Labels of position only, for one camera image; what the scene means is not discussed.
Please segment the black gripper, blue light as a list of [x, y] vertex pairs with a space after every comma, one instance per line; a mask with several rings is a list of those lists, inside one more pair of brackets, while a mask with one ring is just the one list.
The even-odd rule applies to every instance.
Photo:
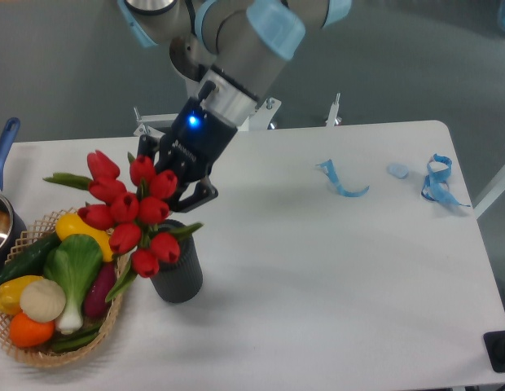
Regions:
[[149, 157], [159, 173], [174, 171], [180, 183], [198, 181], [189, 196], [185, 196], [188, 185], [182, 185], [169, 198], [173, 212], [187, 213], [218, 197], [217, 188], [207, 176], [236, 133], [236, 127], [190, 98], [162, 138], [149, 134], [139, 137], [137, 155]]

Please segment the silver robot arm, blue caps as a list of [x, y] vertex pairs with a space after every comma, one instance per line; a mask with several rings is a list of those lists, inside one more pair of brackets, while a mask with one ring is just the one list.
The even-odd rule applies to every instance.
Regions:
[[180, 213], [217, 196], [209, 176], [238, 128], [267, 96], [305, 34], [343, 20], [349, 1], [120, 1], [145, 47], [169, 45], [171, 62], [194, 83], [171, 127], [138, 150], [172, 170], [178, 188], [169, 207]]

